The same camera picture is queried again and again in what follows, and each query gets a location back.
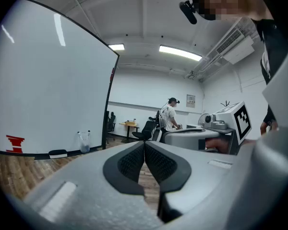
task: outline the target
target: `office chair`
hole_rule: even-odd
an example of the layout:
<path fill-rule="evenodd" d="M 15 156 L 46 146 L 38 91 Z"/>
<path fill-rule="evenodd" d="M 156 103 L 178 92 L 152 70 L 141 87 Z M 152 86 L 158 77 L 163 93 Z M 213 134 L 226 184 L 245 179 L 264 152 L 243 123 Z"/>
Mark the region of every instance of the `office chair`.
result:
<path fill-rule="evenodd" d="M 141 133 L 133 132 L 132 134 L 139 140 L 148 140 L 151 138 L 155 126 L 155 122 L 147 121 Z"/>
<path fill-rule="evenodd" d="M 160 128 L 156 128 L 153 134 L 152 141 L 160 142 L 161 137 L 162 137 L 162 130 Z"/>
<path fill-rule="evenodd" d="M 113 114 L 113 112 L 111 113 L 111 118 L 108 118 L 108 129 L 107 129 L 107 132 L 112 132 L 114 131 L 114 127 L 115 127 L 115 123 L 114 123 L 114 120 L 115 120 L 115 115 Z M 109 133 L 107 134 L 107 138 L 106 138 L 106 141 L 107 141 L 107 144 L 109 144 Z"/>

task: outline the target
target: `wooden table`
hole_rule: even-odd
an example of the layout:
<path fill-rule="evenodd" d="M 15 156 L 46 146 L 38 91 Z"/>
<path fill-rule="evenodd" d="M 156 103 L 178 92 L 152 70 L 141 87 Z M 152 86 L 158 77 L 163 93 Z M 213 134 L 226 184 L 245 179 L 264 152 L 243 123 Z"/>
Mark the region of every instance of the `wooden table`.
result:
<path fill-rule="evenodd" d="M 130 127 L 136 128 L 136 132 L 138 132 L 138 128 L 139 128 L 139 127 L 137 127 L 138 124 L 135 123 L 134 125 L 127 125 L 127 124 L 125 124 L 125 123 L 120 123 L 120 125 L 128 126 L 128 129 L 127 129 L 127 138 L 124 139 L 124 140 L 122 140 L 122 142 L 123 142 L 123 143 L 129 143 L 129 142 L 130 142 L 130 141 L 129 141 L 129 131 L 130 131 Z"/>

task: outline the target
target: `whiteboard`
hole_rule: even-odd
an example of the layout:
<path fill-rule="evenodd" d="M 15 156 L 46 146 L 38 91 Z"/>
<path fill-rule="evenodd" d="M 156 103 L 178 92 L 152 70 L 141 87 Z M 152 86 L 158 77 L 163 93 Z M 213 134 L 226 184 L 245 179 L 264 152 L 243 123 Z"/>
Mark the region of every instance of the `whiteboard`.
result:
<path fill-rule="evenodd" d="M 118 57 L 64 16 L 18 0 L 0 25 L 0 151 L 75 151 L 88 130 L 90 147 L 101 146 Z"/>

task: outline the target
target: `fluorescent light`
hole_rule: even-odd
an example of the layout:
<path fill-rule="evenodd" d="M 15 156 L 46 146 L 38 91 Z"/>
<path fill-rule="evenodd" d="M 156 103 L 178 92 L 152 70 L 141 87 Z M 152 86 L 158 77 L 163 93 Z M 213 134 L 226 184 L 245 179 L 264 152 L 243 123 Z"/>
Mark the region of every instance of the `fluorescent light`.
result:
<path fill-rule="evenodd" d="M 54 23 L 56 25 L 57 34 L 59 37 L 60 44 L 62 46 L 66 46 L 65 40 L 64 40 L 64 35 L 63 35 L 63 30 L 62 30 L 62 25 L 61 25 L 61 15 L 58 13 L 55 13 L 53 16 L 54 16 Z"/>
<path fill-rule="evenodd" d="M 12 43 L 15 43 L 14 39 L 11 37 L 11 35 L 8 33 L 8 31 L 5 29 L 4 25 L 1 25 L 2 30 L 7 35 L 7 37 L 10 39 Z"/>
<path fill-rule="evenodd" d="M 196 61 L 201 60 L 201 56 L 184 51 L 184 50 L 180 50 L 180 49 L 176 49 L 176 48 L 171 48 L 171 47 L 167 47 L 167 46 L 160 46 L 159 49 L 160 52 L 164 52 L 164 53 L 169 53 L 169 54 L 174 54 L 174 55 L 178 55 L 178 56 L 182 56 L 182 57 L 186 57 L 189 59 L 193 59 Z"/>
<path fill-rule="evenodd" d="M 113 50 L 125 50 L 124 44 L 112 44 L 109 47 Z"/>

